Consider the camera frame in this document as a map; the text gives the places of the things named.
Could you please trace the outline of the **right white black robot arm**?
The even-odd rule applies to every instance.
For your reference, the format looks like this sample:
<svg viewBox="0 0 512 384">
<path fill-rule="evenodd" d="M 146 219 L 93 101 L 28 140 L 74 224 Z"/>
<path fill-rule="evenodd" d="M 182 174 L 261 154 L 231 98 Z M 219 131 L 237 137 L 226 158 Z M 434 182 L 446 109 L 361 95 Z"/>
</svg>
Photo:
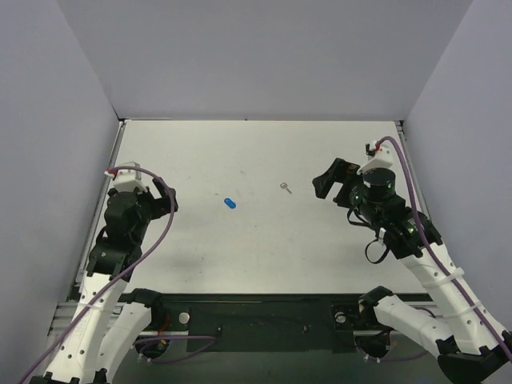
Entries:
<svg viewBox="0 0 512 384">
<path fill-rule="evenodd" d="M 378 286 L 359 299 L 358 320 L 367 327 L 386 326 L 407 336 L 436 358 L 452 383 L 482 383 L 504 366 L 511 332 L 476 298 L 464 271 L 451 260 L 446 245 L 423 213 L 413 212 L 395 191 L 395 173 L 379 167 L 361 172 L 357 164 L 334 160 L 313 179 L 317 198 L 335 183 L 334 202 L 371 229 L 385 247 L 420 282 L 441 319 L 429 316 Z"/>
</svg>

